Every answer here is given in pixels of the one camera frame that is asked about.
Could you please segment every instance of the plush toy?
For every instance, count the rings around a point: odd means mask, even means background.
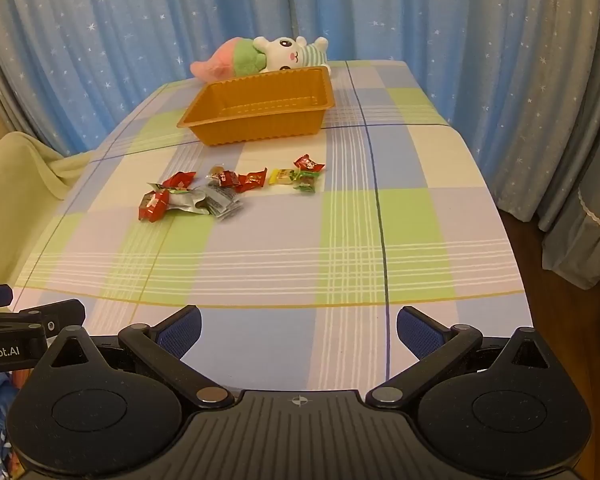
[[[331,74],[331,67],[327,64],[329,41],[326,38],[320,37],[312,44],[306,44],[306,39],[302,36],[298,36],[295,41],[291,38],[267,41],[259,36],[253,40],[253,46],[267,56],[267,66],[261,72],[322,65]]]
[[[191,73],[205,83],[231,77],[257,74],[266,67],[265,55],[256,49],[253,40],[231,38],[225,41],[207,61],[191,63]]]

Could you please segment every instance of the table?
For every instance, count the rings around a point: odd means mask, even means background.
[[[201,88],[157,89],[96,151],[31,253],[13,309],[79,298],[92,335],[156,324],[196,304],[202,336],[183,361],[230,388],[364,394],[416,361],[396,316],[412,304],[447,326],[509,336],[531,325],[489,191],[460,135],[408,67],[332,64],[336,107],[315,136],[207,147],[176,127]],[[266,186],[225,221],[170,212],[138,221],[176,171],[202,182],[327,164],[315,195]]]

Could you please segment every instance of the wooden floor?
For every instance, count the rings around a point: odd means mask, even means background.
[[[581,290],[542,270],[542,236],[535,222],[500,213],[525,285],[534,326],[549,343],[589,406],[591,440],[577,471],[600,480],[600,282]]]

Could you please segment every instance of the orange plastic tray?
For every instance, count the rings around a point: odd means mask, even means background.
[[[178,127],[208,146],[311,135],[333,105],[326,67],[278,70],[206,85]]]

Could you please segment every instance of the checkered tablecloth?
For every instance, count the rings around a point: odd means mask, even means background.
[[[184,361],[233,388],[356,388],[416,361],[396,316],[413,304],[447,326],[509,336],[530,325],[502,223],[460,135],[408,67],[334,62],[336,107],[315,136],[207,147],[176,124],[201,84],[165,85],[98,149],[18,279],[14,307],[79,298],[92,335],[202,311]],[[266,186],[225,221],[170,212],[138,221],[139,202],[177,171],[202,181],[326,168],[315,195]]]

